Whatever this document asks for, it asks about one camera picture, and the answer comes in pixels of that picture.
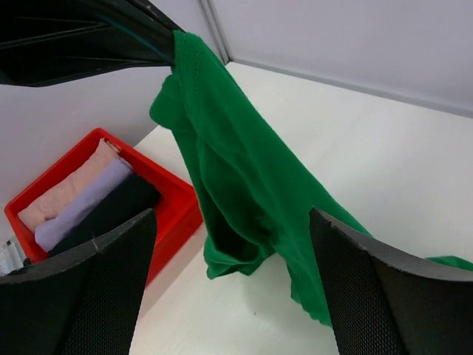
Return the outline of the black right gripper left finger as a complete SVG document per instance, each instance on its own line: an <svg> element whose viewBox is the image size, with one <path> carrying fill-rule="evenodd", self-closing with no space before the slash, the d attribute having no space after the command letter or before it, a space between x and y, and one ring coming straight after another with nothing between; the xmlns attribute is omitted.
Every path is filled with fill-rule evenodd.
<svg viewBox="0 0 473 355"><path fill-rule="evenodd" d="M1 277L1 353L128 354L156 234L147 209Z"/></svg>

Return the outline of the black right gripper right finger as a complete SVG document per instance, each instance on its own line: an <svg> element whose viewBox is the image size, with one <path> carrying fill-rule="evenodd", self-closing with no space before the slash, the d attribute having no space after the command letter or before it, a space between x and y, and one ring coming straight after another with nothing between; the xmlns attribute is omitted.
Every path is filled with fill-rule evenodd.
<svg viewBox="0 0 473 355"><path fill-rule="evenodd" d="M340 354L471 354L472 272L408 254L319 209L310 236Z"/></svg>

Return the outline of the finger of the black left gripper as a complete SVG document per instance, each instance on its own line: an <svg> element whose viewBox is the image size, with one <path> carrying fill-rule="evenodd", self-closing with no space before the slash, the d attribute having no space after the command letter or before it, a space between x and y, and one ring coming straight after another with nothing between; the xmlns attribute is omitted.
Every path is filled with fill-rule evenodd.
<svg viewBox="0 0 473 355"><path fill-rule="evenodd" d="M150 1L2 1L1 49L171 63L181 28Z"/></svg>
<svg viewBox="0 0 473 355"><path fill-rule="evenodd" d="M1 49L1 83L47 87L131 67L174 63L174 39L77 35Z"/></svg>

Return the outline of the green t shirt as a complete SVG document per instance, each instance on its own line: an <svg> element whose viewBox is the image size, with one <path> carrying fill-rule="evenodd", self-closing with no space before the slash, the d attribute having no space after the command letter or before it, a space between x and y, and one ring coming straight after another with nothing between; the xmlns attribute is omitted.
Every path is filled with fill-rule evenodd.
<svg viewBox="0 0 473 355"><path fill-rule="evenodd" d="M291 298L330 325L309 212L319 208L356 231L364 227L294 155L200 37L179 30L173 37L174 64L150 116L171 131L196 190L208 231L208 277L249 275L280 254Z"/></svg>

